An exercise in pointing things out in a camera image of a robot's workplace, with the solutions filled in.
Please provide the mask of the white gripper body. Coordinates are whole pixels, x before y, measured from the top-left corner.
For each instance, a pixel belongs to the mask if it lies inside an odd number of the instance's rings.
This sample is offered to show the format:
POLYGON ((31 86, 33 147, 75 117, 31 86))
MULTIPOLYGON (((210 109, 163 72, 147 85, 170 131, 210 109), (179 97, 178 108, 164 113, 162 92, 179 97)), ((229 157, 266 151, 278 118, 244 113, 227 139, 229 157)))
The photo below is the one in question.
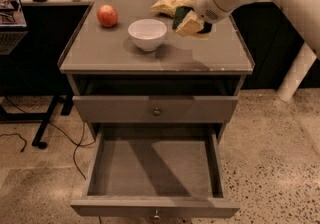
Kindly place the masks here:
POLYGON ((195 13, 207 23, 217 23, 231 14, 233 0, 194 0, 195 13))

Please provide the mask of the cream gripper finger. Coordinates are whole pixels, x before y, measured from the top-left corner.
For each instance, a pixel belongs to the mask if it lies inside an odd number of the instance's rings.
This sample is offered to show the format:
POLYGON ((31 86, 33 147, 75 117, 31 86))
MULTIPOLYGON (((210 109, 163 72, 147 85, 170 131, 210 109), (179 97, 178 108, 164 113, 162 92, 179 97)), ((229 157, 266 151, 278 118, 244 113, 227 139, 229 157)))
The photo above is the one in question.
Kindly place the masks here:
POLYGON ((194 35, 204 28, 205 21, 193 10, 190 10, 178 24, 175 32, 183 37, 194 35))

